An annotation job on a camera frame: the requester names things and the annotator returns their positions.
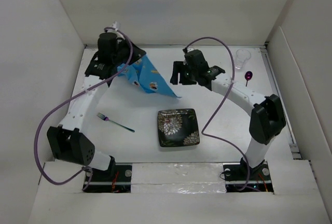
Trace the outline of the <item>blue patterned cloth napkin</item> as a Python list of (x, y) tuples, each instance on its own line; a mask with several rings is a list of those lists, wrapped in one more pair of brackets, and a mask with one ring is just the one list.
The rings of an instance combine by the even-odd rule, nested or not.
[(158, 93), (180, 99), (166, 83), (147, 55), (128, 65), (119, 75), (125, 76), (128, 82), (142, 89), (144, 92)]

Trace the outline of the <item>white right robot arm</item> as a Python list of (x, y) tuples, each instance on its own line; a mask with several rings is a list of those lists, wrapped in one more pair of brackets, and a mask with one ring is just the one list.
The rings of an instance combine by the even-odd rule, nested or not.
[(251, 141), (242, 159), (240, 173), (245, 179), (252, 179), (258, 174), (270, 144), (286, 126), (280, 98), (275, 94), (257, 93), (235, 82), (222, 68), (210, 67), (200, 50), (194, 49), (184, 57), (184, 61), (173, 62), (171, 84), (198, 84), (223, 95), (249, 115)]

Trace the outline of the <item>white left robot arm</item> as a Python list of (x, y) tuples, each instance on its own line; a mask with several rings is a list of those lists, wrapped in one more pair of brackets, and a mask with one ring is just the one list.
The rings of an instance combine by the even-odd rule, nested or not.
[(98, 175), (106, 181), (114, 178), (114, 159), (97, 151), (86, 137), (86, 132), (95, 116), (99, 100), (111, 84), (108, 78), (118, 72), (118, 67), (131, 65), (145, 54), (133, 42), (127, 42), (115, 33), (99, 35), (98, 50), (85, 71), (82, 95), (73, 100), (59, 125), (47, 131), (50, 148), (56, 159), (97, 169)]

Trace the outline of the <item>black floral square plate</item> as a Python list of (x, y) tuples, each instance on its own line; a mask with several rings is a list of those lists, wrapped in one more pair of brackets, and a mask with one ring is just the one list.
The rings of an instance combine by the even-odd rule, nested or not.
[(157, 127), (161, 147), (186, 147), (200, 144), (197, 115), (193, 108), (158, 111)]

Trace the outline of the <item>iridescent metal fork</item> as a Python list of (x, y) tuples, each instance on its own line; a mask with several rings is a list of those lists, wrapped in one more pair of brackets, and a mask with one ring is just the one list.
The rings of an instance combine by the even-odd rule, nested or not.
[(115, 125), (117, 125), (117, 126), (119, 126), (119, 127), (121, 127), (121, 128), (124, 128), (125, 130), (130, 131), (130, 132), (132, 132), (132, 133), (135, 132), (133, 129), (131, 129), (131, 128), (129, 128), (129, 127), (126, 127), (126, 126), (124, 126), (124, 125), (122, 125), (122, 124), (120, 124), (120, 123), (117, 123), (117, 122), (115, 122), (115, 121), (109, 119), (106, 115), (104, 115), (104, 114), (102, 114), (102, 113), (97, 113), (97, 116), (98, 116), (101, 120), (103, 120), (103, 121), (113, 123), (113, 124), (115, 124)]

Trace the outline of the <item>purple metal spoon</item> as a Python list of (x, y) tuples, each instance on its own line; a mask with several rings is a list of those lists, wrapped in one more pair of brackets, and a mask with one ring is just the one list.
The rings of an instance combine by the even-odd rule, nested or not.
[(251, 71), (247, 71), (246, 73), (245, 73), (245, 80), (246, 80), (246, 84), (245, 84), (245, 86), (247, 87), (247, 85), (248, 85), (248, 82), (252, 79), (252, 77), (253, 77), (253, 73), (251, 72)]

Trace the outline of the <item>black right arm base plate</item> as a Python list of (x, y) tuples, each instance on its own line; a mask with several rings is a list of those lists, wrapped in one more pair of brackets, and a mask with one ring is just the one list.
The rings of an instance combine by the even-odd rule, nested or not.
[(272, 179), (267, 163), (247, 176), (246, 167), (240, 163), (223, 163), (219, 177), (224, 180), (227, 193), (273, 192)]

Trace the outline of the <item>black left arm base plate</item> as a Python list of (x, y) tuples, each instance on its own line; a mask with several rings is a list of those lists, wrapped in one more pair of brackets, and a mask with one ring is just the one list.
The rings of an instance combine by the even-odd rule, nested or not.
[(132, 164), (117, 163), (111, 174), (107, 171), (92, 170), (86, 172), (83, 192), (86, 193), (130, 193)]

